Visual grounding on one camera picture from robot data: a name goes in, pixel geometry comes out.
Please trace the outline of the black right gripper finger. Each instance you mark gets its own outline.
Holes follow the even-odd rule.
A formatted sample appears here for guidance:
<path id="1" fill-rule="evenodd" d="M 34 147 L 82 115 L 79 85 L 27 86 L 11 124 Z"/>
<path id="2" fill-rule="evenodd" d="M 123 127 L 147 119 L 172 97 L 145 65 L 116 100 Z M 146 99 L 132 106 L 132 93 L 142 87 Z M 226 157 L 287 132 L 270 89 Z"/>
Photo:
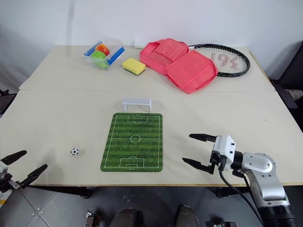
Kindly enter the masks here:
<path id="1" fill-rule="evenodd" d="M 207 173 L 209 173 L 211 175 L 214 174 L 215 163 L 212 163 L 211 165 L 205 166 L 205 165 L 202 165 L 200 162 L 198 162 L 196 160 L 189 159 L 189 158 L 184 158 L 183 157 L 182 160 L 185 163 L 187 163 L 190 166 L 192 166 L 193 168 L 195 168 L 195 169 L 207 172 Z"/>
<path id="2" fill-rule="evenodd" d="M 210 142 L 215 143 L 215 141 L 216 141 L 216 136 L 212 136 L 212 135 L 208 135 L 208 134 L 192 133 L 192 134 L 189 134 L 189 137 L 196 139 L 196 140 L 204 141 L 204 142 L 210 141 Z"/>

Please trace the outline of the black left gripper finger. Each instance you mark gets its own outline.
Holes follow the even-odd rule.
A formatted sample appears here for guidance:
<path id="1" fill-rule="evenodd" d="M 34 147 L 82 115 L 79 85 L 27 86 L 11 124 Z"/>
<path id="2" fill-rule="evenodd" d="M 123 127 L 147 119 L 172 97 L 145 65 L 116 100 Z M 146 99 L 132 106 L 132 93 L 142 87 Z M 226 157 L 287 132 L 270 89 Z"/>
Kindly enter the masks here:
<path id="1" fill-rule="evenodd" d="M 22 150 L 16 153 L 13 153 L 11 155 L 8 155 L 4 157 L 3 159 L 0 160 L 0 165 L 5 166 L 5 165 L 11 165 L 12 163 L 16 162 L 18 159 L 20 159 L 22 156 L 24 156 L 27 153 L 26 150 Z"/>
<path id="2" fill-rule="evenodd" d="M 29 186 L 33 181 L 35 181 L 40 174 L 48 167 L 47 164 L 42 165 L 41 167 L 37 168 L 33 172 L 31 172 L 27 178 L 21 182 L 16 182 L 16 189 L 24 189 L 25 187 Z"/>

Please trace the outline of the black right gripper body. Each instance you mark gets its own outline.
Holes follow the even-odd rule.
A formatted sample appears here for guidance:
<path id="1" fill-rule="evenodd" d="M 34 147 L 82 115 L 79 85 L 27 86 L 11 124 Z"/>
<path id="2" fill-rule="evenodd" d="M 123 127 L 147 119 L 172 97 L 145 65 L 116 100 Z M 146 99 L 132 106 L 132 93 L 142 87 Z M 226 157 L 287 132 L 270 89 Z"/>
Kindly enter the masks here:
<path id="1" fill-rule="evenodd" d="M 211 157 L 210 157 L 210 163 L 211 163 L 211 171 L 214 171 L 215 166 L 218 166 L 219 171 L 223 171 L 225 167 L 225 156 L 220 154 L 218 145 L 215 143 Z"/>

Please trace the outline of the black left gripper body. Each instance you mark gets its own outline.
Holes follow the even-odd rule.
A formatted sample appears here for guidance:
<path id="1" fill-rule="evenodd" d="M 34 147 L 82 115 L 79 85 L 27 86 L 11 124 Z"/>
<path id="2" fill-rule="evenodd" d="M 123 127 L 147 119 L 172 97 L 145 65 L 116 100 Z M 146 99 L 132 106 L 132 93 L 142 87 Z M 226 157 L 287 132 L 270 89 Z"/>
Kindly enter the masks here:
<path id="1" fill-rule="evenodd" d="M 14 182 L 11 178 L 12 178 L 12 175 L 7 173 L 7 174 L 5 174 L 4 178 L 0 181 L 0 191 L 2 193 L 5 193 L 9 189 L 18 190 L 20 188 L 20 184 Z"/>

